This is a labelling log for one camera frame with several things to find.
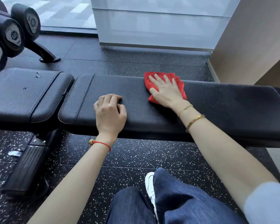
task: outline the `red cloth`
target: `red cloth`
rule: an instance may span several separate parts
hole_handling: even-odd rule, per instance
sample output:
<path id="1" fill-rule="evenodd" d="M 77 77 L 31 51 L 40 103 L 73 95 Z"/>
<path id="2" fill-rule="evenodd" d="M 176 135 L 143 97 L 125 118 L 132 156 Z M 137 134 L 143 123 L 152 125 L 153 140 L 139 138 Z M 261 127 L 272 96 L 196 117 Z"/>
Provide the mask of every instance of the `red cloth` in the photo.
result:
<path id="1" fill-rule="evenodd" d="M 184 92 L 184 83 L 180 80 L 180 78 L 178 76 L 175 76 L 175 73 L 163 73 L 163 72 L 145 72 L 144 74 L 144 83 L 146 88 L 148 89 L 148 91 L 150 90 L 150 88 L 155 88 L 157 91 L 158 88 L 150 81 L 149 76 L 151 75 L 153 78 L 155 78 L 155 74 L 157 74 L 162 80 L 165 81 L 164 79 L 164 75 L 166 75 L 168 77 L 168 79 L 170 80 L 170 82 L 172 82 L 172 79 L 175 79 L 175 82 L 179 88 L 180 93 L 182 94 L 182 97 L 184 100 L 188 100 L 187 96 Z M 152 95 L 150 95 L 150 97 L 148 98 L 149 102 L 153 102 L 158 104 L 158 102 L 153 98 Z"/>

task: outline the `person's right arm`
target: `person's right arm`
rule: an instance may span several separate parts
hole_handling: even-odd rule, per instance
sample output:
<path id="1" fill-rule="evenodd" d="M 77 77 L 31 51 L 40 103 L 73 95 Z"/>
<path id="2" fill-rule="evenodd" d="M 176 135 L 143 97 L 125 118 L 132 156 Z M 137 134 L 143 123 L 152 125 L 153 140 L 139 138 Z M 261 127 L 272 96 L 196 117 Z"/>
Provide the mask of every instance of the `person's right arm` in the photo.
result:
<path id="1" fill-rule="evenodd" d="M 155 75 L 149 77 L 157 86 L 150 93 L 161 105 L 171 108 L 179 114 L 183 124 L 188 124 L 201 115 L 189 101 L 183 100 L 178 87 L 165 76 L 164 82 Z M 223 182 L 237 205 L 243 210 L 247 197 L 262 183 L 278 182 L 276 178 L 248 151 L 230 136 L 212 124 L 207 118 L 200 118 L 189 128 L 201 154 Z"/>

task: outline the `white sleeve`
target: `white sleeve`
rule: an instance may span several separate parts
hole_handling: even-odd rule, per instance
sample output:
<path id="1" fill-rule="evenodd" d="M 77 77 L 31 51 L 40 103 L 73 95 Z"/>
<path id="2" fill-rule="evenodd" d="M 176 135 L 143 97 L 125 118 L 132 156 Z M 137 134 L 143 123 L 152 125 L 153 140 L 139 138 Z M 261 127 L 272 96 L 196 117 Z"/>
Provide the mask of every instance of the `white sleeve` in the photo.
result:
<path id="1" fill-rule="evenodd" d="M 248 196 L 244 214 L 249 224 L 280 224 L 280 183 L 258 186 Z"/>

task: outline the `gold bracelet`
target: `gold bracelet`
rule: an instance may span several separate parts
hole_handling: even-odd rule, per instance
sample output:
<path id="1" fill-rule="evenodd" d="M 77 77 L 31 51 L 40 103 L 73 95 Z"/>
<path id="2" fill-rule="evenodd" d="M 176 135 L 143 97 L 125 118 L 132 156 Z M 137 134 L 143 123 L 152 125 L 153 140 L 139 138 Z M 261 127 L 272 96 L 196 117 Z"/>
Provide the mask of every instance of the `gold bracelet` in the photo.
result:
<path id="1" fill-rule="evenodd" d="M 183 110 L 186 110 L 186 109 L 189 108 L 189 107 L 193 107 L 193 105 L 189 105 L 189 106 L 185 107 Z"/>
<path id="2" fill-rule="evenodd" d="M 192 126 L 193 123 L 195 123 L 198 119 L 200 118 L 205 118 L 205 115 L 200 115 L 200 116 L 197 116 L 195 119 L 193 119 L 189 124 L 188 126 L 186 127 L 186 132 L 189 133 L 189 128 Z"/>

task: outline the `floor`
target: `floor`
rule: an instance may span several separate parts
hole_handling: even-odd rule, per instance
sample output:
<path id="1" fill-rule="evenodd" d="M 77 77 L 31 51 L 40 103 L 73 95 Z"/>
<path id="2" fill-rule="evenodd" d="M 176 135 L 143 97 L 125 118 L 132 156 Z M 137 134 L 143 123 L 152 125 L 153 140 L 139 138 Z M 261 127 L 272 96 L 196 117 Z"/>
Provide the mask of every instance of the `floor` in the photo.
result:
<path id="1" fill-rule="evenodd" d="M 2 0 L 7 7 L 15 3 L 36 10 L 42 26 L 96 28 L 90 0 Z"/>
<path id="2" fill-rule="evenodd" d="M 205 52 L 100 47 L 97 38 L 41 36 L 38 41 L 62 61 L 44 64 L 36 54 L 25 50 L 9 58 L 6 68 L 66 71 L 75 78 L 93 73 L 143 76 L 145 71 L 161 71 L 175 72 L 185 80 L 213 81 L 205 64 L 209 53 Z M 31 136 L 28 132 L 0 131 L 0 186 L 17 161 L 8 156 L 8 151 L 25 148 Z M 60 145 L 52 150 L 43 167 L 51 191 L 86 153 L 90 138 L 63 132 Z M 246 149 L 280 181 L 280 172 L 266 148 Z M 104 223 L 112 196 L 131 185 L 145 192 L 145 175 L 157 167 L 166 168 L 181 181 L 202 188 L 243 215 L 195 143 L 118 139 L 104 161 L 78 223 Z M 0 194 L 0 224 L 26 223 L 42 201 L 10 202 Z"/>

